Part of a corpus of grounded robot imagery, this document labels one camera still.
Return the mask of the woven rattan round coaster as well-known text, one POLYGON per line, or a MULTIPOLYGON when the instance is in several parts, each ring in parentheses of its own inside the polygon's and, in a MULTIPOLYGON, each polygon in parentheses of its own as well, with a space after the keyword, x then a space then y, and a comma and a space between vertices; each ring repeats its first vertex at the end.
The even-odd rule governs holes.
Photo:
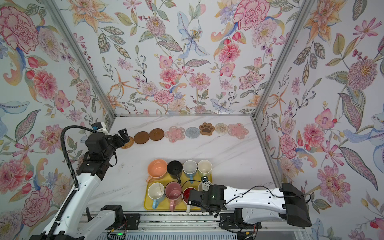
POLYGON ((124 144, 121 149, 129 149, 131 148, 133 145, 134 145, 135 141, 134 141, 134 138, 129 136, 129 142, 124 144))

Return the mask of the cream mug pink handle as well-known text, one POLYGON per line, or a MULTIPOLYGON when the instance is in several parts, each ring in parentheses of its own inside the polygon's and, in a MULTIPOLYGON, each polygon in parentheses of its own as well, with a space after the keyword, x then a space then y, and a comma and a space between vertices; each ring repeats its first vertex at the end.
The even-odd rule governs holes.
POLYGON ((202 182, 199 184, 198 186, 198 191, 209 191, 209 187, 210 187, 210 182, 202 182))

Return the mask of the brown wooden round coaster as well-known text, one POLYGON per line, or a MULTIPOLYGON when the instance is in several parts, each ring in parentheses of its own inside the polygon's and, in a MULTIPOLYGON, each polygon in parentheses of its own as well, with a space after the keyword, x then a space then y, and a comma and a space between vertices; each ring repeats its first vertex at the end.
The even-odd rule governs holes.
POLYGON ((150 134, 145 131, 138 132, 134 136, 134 142, 138 145, 147 143, 149 139, 150 139, 150 134))

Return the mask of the white mug green handle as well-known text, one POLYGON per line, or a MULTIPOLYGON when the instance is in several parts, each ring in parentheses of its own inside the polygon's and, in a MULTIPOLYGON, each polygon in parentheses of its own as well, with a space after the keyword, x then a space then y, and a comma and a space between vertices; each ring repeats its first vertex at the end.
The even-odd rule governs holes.
POLYGON ((200 179, 206 177, 209 181, 212 179, 213 165, 208 160, 201 160, 198 162, 198 174, 200 179))

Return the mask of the dark brown round coaster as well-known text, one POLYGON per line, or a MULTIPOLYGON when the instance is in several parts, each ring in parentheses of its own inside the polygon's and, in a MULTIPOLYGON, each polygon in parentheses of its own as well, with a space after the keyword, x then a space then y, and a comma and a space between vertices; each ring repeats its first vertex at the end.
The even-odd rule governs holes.
POLYGON ((150 131, 149 136, 152 141, 160 141, 164 138, 165 132, 160 128, 156 128, 150 131))

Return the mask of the cream mug blue handle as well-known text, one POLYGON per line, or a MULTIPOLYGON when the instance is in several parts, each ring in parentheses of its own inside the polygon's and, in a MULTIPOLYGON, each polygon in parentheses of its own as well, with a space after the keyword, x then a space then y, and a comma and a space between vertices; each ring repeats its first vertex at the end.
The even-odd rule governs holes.
POLYGON ((153 183, 147 191, 148 197, 152 200, 152 208, 156 210, 161 202, 166 198, 165 187, 162 183, 153 183))

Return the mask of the orange mug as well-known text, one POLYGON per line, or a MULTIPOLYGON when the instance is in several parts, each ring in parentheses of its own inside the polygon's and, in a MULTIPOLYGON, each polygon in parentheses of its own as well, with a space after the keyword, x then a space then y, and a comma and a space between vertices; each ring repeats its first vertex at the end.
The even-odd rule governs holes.
POLYGON ((148 178, 146 183, 162 179, 167 173, 168 163, 165 160, 157 159, 152 161, 147 168, 148 178))

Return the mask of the pink flower coaster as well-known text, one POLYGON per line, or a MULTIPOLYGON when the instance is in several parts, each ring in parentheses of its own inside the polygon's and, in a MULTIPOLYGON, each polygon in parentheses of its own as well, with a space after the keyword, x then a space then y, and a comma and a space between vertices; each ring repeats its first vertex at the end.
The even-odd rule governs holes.
POLYGON ((237 124, 229 124, 229 135, 232 137, 236 137, 239 140, 242 140, 245 138, 246 135, 249 134, 249 130, 244 127, 243 124, 237 123, 237 124))
POLYGON ((168 138, 169 142, 175 143, 185 139, 185 129, 172 126, 168 131, 165 132, 165 137, 168 138))

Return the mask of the grey round coaster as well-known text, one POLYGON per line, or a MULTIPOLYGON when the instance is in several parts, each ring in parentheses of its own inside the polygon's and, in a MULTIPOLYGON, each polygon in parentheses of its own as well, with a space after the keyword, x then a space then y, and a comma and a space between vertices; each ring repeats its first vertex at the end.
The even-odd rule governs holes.
POLYGON ((200 130, 196 127, 187 128, 185 134, 190 139, 196 139, 200 136, 200 130))

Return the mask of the brown paw coaster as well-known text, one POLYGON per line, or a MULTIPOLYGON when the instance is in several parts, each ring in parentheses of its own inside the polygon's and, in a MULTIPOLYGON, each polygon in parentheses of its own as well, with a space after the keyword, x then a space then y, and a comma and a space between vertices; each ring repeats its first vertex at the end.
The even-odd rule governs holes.
POLYGON ((204 136, 211 136, 215 131, 215 127, 211 123, 203 123, 199 126, 200 134, 204 136))

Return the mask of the patterned round white coaster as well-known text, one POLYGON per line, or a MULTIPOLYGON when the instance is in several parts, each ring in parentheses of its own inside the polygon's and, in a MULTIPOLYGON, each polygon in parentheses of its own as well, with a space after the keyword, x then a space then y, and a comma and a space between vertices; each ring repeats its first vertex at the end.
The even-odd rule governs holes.
POLYGON ((220 135, 225 135, 228 133, 228 131, 229 131, 228 125, 224 123, 218 123, 215 126, 215 132, 217 132, 220 135))

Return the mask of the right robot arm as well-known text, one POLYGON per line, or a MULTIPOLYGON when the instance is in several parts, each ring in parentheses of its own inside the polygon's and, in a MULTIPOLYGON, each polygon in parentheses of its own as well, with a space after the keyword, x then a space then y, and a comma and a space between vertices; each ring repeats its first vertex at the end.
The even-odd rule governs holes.
POLYGON ((232 211, 238 227, 280 219, 299 228, 312 225, 306 195, 288 183, 280 188, 254 186, 249 190, 209 185, 202 191, 191 190, 187 203, 215 217, 222 211, 232 211))

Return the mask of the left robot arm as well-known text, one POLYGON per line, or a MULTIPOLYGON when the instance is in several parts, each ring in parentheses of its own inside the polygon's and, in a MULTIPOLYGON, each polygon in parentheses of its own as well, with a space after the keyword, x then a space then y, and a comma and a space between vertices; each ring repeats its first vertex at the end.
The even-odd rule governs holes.
POLYGON ((127 224, 127 218, 120 205, 106 205, 88 222, 79 227, 83 213, 89 213, 88 202, 96 188, 113 165, 111 158, 116 158, 117 149, 129 143, 127 129, 110 135, 105 123, 92 124, 91 128, 68 126, 63 128, 60 136, 61 147, 74 185, 61 205, 54 219, 39 235, 32 235, 32 240, 95 240, 105 230, 117 230, 127 224), (66 132, 80 129, 90 132, 86 140, 87 152, 78 170, 74 170, 65 143, 66 132))

